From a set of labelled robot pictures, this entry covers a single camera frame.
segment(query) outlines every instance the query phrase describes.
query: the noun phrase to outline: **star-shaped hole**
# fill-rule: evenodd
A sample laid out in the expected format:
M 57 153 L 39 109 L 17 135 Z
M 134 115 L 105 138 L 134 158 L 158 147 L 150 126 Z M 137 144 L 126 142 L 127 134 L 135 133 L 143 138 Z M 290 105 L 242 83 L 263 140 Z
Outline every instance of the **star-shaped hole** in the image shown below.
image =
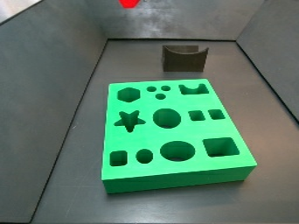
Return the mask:
M 131 114 L 127 112 L 119 112 L 121 120 L 115 122 L 115 126 L 126 126 L 127 132 L 134 132 L 135 126 L 138 124 L 146 124 L 146 121 L 139 117 L 139 111 L 137 110 Z

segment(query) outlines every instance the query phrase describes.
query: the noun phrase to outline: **small circular hole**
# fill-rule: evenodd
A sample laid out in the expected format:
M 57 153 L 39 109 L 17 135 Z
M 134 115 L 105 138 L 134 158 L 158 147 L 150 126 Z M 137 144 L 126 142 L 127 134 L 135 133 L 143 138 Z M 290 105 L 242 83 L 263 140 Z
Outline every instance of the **small circular hole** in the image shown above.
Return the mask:
M 135 158 L 141 164 L 150 164 L 154 160 L 154 153 L 150 150 L 141 150 Z
M 163 100 L 163 99 L 166 98 L 166 95 L 165 95 L 165 94 L 158 94 L 158 95 L 155 96 L 155 98 L 157 98 L 158 100 Z
M 163 91 L 170 91 L 171 88 L 170 88 L 169 86 L 162 86 L 162 90 L 163 90 Z
M 149 88 L 147 88 L 147 91 L 149 91 L 149 92 L 154 92 L 155 90 L 157 90 L 157 87 L 149 87 Z

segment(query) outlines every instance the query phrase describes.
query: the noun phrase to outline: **rectangular hole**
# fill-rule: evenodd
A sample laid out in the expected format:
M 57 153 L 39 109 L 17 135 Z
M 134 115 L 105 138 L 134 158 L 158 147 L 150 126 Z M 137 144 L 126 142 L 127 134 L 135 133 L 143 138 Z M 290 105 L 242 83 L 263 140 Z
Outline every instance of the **rectangular hole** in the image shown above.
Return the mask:
M 191 117 L 193 121 L 198 122 L 198 121 L 206 120 L 205 115 L 201 110 L 194 110 L 194 111 L 190 111 L 189 113 L 190 113 L 190 117 Z
M 203 145 L 210 157 L 226 157 L 239 154 L 239 148 L 231 137 L 203 140 Z
M 113 151 L 110 153 L 110 165 L 122 166 L 127 164 L 127 152 L 125 150 Z
M 213 120 L 221 120 L 221 119 L 225 119 L 226 117 L 225 117 L 221 109 L 211 109 L 210 110 L 210 118 Z

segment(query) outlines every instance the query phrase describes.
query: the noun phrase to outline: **green foam block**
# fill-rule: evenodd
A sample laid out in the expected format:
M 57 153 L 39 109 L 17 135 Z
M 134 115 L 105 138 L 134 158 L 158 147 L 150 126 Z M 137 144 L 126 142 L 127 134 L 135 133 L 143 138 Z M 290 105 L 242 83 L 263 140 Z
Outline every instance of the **green foam block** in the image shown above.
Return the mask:
M 257 165 L 209 80 L 110 85 L 107 193 L 245 180 Z

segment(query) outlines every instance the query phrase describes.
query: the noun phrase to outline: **circular hole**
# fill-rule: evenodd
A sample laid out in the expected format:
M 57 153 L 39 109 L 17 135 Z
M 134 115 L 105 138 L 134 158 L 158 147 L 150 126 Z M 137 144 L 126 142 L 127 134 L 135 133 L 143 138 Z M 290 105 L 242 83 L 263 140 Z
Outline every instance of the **circular hole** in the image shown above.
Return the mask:
M 161 153 L 166 159 L 182 162 L 194 157 L 195 148 L 190 143 L 175 141 L 163 145 Z
M 162 90 L 163 90 L 163 91 L 170 91 L 171 88 L 170 88 L 169 86 L 162 86 Z
M 166 98 L 166 95 L 165 95 L 165 94 L 158 94 L 158 95 L 155 96 L 155 98 L 157 98 L 158 100 L 163 100 L 163 99 Z
M 173 129 L 181 124 L 182 116 L 175 110 L 162 108 L 154 112 L 154 122 L 159 127 Z
M 149 164 L 154 160 L 154 153 L 150 150 L 141 150 L 135 158 L 141 164 Z
M 157 90 L 157 87 L 149 87 L 149 88 L 147 88 L 147 91 L 149 91 L 149 92 L 154 92 L 155 90 Z

